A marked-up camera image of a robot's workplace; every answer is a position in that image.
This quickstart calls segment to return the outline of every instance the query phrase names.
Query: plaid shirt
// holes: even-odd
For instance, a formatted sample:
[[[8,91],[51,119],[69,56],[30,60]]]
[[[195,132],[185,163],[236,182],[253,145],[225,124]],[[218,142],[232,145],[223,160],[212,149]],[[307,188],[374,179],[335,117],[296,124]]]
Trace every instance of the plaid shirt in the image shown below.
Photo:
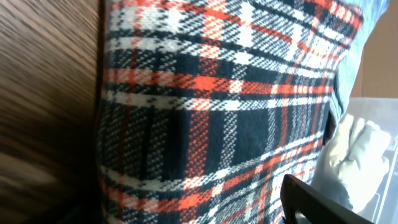
[[[362,23],[332,0],[112,0],[97,160],[106,223],[277,223],[312,179]]]

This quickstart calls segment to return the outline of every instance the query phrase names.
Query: white stripe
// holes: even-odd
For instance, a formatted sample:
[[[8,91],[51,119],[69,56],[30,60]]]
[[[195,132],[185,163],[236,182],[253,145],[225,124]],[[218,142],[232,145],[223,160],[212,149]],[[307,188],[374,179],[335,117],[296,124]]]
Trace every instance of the white stripe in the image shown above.
[[[316,134],[313,134],[311,136],[307,136],[305,138],[298,139],[298,140],[291,142],[291,143],[287,144],[286,146],[282,147],[282,149],[280,149],[280,152],[281,153],[286,152],[289,149],[297,147],[300,144],[303,144],[305,142],[310,142],[314,139],[319,139],[322,136],[323,136],[322,132],[317,132]],[[201,184],[206,185],[212,181],[222,179],[222,178],[226,177],[227,175],[233,175],[234,173],[242,171],[243,169],[257,166],[262,161],[270,158],[273,155],[273,153],[274,153],[274,151],[267,152],[257,158],[248,160],[248,161],[238,164],[236,166],[228,167],[225,169],[218,170],[214,173],[204,175],[201,177]],[[183,190],[183,180],[181,180],[181,179],[166,180],[166,181],[139,180],[139,179],[130,177],[125,174],[122,175],[119,172],[116,172],[116,171],[109,169],[105,166],[100,166],[100,169],[101,169],[101,172],[103,174],[107,175],[110,179],[112,179],[116,182],[118,182],[120,179],[123,179],[124,185],[132,187],[136,190],[150,190],[150,191],[156,191],[156,192],[170,192],[170,191]],[[188,178],[185,181],[193,182],[193,179],[197,179],[197,177]]]
[[[212,49],[214,52],[216,49],[220,51],[218,54],[209,54],[208,58],[214,58],[218,60],[226,60],[228,62],[239,63],[241,65],[251,65],[253,67],[261,68],[264,70],[270,70],[273,72],[279,72],[277,68],[280,66],[286,66],[283,63],[276,62],[275,60],[270,60],[265,57],[254,56],[249,53],[237,52],[235,50],[229,50],[224,48],[218,48],[215,46],[197,44],[190,41],[172,40],[172,39],[158,39],[155,37],[121,37],[118,39],[111,39],[106,44],[106,49],[109,51],[115,50],[130,50],[130,49],[141,49],[141,50],[159,50],[160,52],[172,52],[192,55],[195,57],[200,57],[200,50],[205,47]],[[323,69],[324,67],[316,64],[314,68]],[[305,68],[296,68],[293,75],[300,75],[309,78],[320,78],[323,76],[323,72],[314,72],[307,70]],[[334,73],[327,72],[327,78],[333,78]]]
[[[105,99],[123,105],[163,110],[249,111],[284,106],[312,105],[329,102],[329,96],[282,98],[274,100],[213,100],[177,96],[155,96],[108,90]]]
[[[254,191],[251,192],[247,197],[246,197],[246,206],[250,206],[254,201]],[[247,222],[249,221],[249,219],[251,218],[251,213],[252,213],[252,209],[254,207],[251,207],[250,209],[248,209],[245,213],[244,213],[244,221]]]
[[[239,26],[239,34],[237,44],[242,45],[243,47],[252,47],[252,33],[253,29],[248,25],[252,22],[252,15],[254,7],[251,6],[248,2],[242,3],[242,8],[240,10],[239,18],[245,22],[245,26]]]
[[[293,33],[292,33],[292,44],[288,46],[289,51],[286,53],[285,60],[287,61],[292,61],[297,59],[297,57],[294,57],[296,52],[298,51],[299,47],[297,46],[297,43],[301,41],[301,36],[302,36],[302,27],[298,24],[293,24]],[[279,71],[281,73],[290,73],[292,67],[288,65],[283,65],[279,68]]]

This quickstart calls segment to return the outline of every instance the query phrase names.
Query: wooden surface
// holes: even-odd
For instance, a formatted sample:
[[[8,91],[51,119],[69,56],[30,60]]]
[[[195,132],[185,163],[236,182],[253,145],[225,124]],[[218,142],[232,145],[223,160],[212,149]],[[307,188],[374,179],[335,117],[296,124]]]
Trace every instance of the wooden surface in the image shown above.
[[[99,0],[0,0],[0,223],[20,223],[85,184]]]

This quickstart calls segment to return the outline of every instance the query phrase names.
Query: blue denim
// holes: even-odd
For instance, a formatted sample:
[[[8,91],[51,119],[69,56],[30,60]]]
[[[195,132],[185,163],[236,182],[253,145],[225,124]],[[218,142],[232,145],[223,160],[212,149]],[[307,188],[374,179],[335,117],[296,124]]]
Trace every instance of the blue denim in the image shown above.
[[[331,131],[334,135],[335,129],[346,113],[349,96],[354,87],[356,74],[361,63],[362,50],[370,36],[376,22],[387,10],[389,0],[341,0],[345,4],[358,6],[363,13],[364,21],[356,37],[351,43],[347,56],[338,66],[335,77],[335,86],[331,94],[330,113]]]

